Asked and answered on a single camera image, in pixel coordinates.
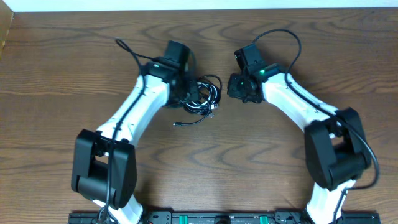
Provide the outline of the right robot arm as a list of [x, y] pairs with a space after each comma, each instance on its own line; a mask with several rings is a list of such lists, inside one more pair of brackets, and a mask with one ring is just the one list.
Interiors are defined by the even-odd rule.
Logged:
[[234, 52], [240, 67], [228, 82], [228, 95], [242, 102], [265, 101], [280, 109], [304, 135], [305, 163], [314, 181], [304, 223], [361, 223], [367, 215], [342, 211], [348, 192], [371, 165], [359, 114], [340, 110], [302, 88], [278, 64], [267, 64], [256, 44]]

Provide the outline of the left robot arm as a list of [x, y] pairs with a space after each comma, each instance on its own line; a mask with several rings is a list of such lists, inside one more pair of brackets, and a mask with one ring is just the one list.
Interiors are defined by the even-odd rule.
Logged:
[[161, 57], [139, 65], [135, 87], [120, 108], [96, 131], [81, 130], [75, 140], [71, 188], [101, 208], [73, 212], [69, 223], [139, 223], [143, 207], [134, 197], [135, 146], [156, 112], [198, 99], [188, 61], [193, 52], [169, 41]]

